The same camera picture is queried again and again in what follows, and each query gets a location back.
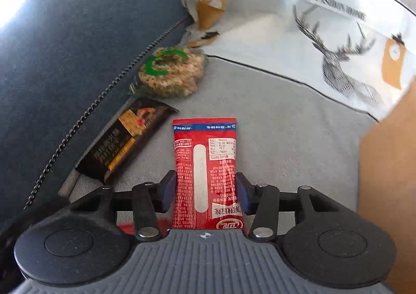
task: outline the blue stripe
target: blue stripe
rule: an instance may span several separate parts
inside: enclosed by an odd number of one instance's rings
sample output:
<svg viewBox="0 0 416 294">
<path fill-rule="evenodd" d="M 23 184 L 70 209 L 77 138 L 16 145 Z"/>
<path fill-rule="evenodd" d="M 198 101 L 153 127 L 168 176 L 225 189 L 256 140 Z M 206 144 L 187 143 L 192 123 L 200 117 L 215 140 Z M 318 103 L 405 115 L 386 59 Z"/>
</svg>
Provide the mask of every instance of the blue stripe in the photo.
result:
<svg viewBox="0 0 416 294">
<path fill-rule="evenodd" d="M 183 125 L 174 125 L 174 132 L 184 132 L 184 131 L 236 131 L 237 124 L 235 122 L 223 122 L 216 124 L 183 124 Z"/>
</svg>

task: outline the silver screw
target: silver screw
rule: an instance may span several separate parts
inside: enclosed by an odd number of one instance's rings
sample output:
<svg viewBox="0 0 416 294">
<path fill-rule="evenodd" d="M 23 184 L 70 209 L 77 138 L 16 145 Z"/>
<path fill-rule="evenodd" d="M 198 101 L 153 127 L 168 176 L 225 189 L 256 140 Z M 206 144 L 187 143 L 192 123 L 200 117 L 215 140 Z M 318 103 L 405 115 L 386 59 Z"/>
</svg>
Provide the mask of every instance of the silver screw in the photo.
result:
<svg viewBox="0 0 416 294">
<path fill-rule="evenodd" d="M 257 227 L 253 230 L 256 238 L 268 238 L 273 235 L 273 231 L 268 227 Z"/>
<path fill-rule="evenodd" d="M 154 227 L 143 227 L 139 229 L 138 234 L 142 238 L 154 238 L 159 234 L 159 230 Z"/>
</svg>

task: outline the metal chain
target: metal chain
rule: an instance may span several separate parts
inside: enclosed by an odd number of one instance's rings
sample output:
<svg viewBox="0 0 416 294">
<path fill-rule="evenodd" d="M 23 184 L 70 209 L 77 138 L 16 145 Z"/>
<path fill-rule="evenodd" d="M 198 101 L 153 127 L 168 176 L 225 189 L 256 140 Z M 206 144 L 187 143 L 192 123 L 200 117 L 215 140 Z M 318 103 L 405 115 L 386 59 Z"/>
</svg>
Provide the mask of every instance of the metal chain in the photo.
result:
<svg viewBox="0 0 416 294">
<path fill-rule="evenodd" d="M 84 112 L 84 114 L 76 121 L 75 125 L 69 130 L 68 134 L 62 139 L 62 142 L 59 144 L 58 148 L 55 150 L 55 153 L 52 155 L 52 158 L 46 164 L 45 168 L 43 169 L 42 174 L 36 180 L 36 184 L 30 193 L 28 201 L 26 202 L 26 206 L 24 210 L 28 208 L 33 201 L 35 200 L 36 194 L 39 192 L 42 183 L 44 182 L 47 174 L 49 173 L 50 169 L 52 168 L 53 164 L 55 163 L 56 159 L 61 155 L 62 151 L 64 150 L 67 143 L 71 140 L 72 136 L 76 133 L 76 131 L 80 128 L 80 126 L 84 123 L 84 121 L 88 118 L 92 111 L 98 106 L 98 104 L 104 99 L 104 97 L 113 89 L 115 85 L 128 73 L 133 66 L 135 66 L 143 57 L 156 45 L 158 45 L 167 35 L 169 35 L 175 28 L 177 28 L 180 24 L 185 21 L 186 17 L 180 19 L 174 25 L 172 25 L 169 29 L 167 29 L 161 36 L 159 36 L 155 41 L 149 44 L 145 51 L 143 51 L 139 56 L 137 56 L 134 61 L 127 66 L 121 73 L 105 88 L 103 92 L 97 97 L 97 99 L 88 107 L 88 109 Z"/>
</svg>

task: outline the nutrition facts label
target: nutrition facts label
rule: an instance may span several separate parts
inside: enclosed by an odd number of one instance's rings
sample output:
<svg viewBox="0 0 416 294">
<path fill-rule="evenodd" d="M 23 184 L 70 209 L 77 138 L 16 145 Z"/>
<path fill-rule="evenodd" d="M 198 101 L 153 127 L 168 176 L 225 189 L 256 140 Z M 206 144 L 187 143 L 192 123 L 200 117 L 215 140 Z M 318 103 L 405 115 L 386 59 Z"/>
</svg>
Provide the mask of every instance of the nutrition facts label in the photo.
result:
<svg viewBox="0 0 416 294">
<path fill-rule="evenodd" d="M 235 159 L 236 140 L 233 138 L 210 138 L 209 160 Z"/>
</svg>

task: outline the gray fabric surface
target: gray fabric surface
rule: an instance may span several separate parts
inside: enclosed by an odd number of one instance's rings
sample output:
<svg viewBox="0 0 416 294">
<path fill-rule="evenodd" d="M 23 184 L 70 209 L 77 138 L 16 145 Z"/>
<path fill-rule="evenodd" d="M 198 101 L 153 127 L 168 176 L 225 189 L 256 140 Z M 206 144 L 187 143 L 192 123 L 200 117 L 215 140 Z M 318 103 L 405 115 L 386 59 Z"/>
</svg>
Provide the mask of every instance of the gray fabric surface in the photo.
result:
<svg viewBox="0 0 416 294">
<path fill-rule="evenodd" d="M 0 223 L 18 214 L 76 120 L 136 56 L 187 16 L 180 0 L 27 0 L 0 29 Z M 165 41 L 180 40 L 186 23 Z M 127 100 L 133 73 L 105 97 L 47 176 L 55 196 Z"/>
<path fill-rule="evenodd" d="M 367 114 L 307 86 L 217 58 L 209 58 L 198 92 L 165 102 L 180 110 L 171 119 L 236 117 L 236 168 L 251 183 L 275 185 L 284 192 L 311 185 L 356 210 L 359 140 L 375 124 Z M 116 191 L 159 182 L 175 168 L 172 133 L 168 121 L 120 176 Z M 82 175 L 71 200 L 97 187 Z M 292 225 L 293 215 L 282 215 L 279 233 Z"/>
</svg>

